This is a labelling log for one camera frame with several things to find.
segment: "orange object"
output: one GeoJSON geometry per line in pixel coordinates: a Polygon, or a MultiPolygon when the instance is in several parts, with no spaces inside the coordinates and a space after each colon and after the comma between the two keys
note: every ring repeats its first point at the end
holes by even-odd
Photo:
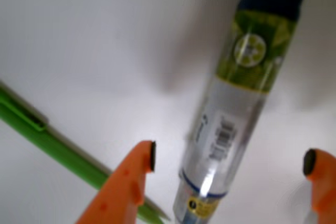
{"type": "Polygon", "coordinates": [[[336,158],[319,149],[310,149],[304,158],[303,173],[312,182],[312,209],[319,224],[335,224],[336,158]]]}
{"type": "Polygon", "coordinates": [[[154,171],[155,142],[142,141],[110,176],[77,224],[134,224],[144,203],[146,173],[154,171]]]}

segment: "white background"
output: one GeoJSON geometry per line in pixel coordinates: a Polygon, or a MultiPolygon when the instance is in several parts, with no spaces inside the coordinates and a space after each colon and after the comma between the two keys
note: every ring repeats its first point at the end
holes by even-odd
{"type": "MultiPolygon", "coordinates": [[[[0,0],[0,79],[114,169],[157,141],[146,195],[177,172],[238,0],[0,0]]],[[[304,0],[287,59],[211,223],[302,223],[310,147],[336,154],[336,0],[304,0]]],[[[74,223],[96,191],[0,122],[0,223],[74,223]]]]}

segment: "green pencil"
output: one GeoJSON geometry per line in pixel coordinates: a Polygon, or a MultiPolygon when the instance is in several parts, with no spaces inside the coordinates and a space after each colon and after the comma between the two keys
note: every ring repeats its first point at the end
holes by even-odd
{"type": "MultiPolygon", "coordinates": [[[[100,189],[108,179],[108,174],[57,139],[50,133],[47,123],[26,109],[2,87],[0,87],[0,118],[94,188],[100,189]]],[[[146,203],[138,208],[138,218],[150,224],[163,224],[158,213],[146,203]]]]}

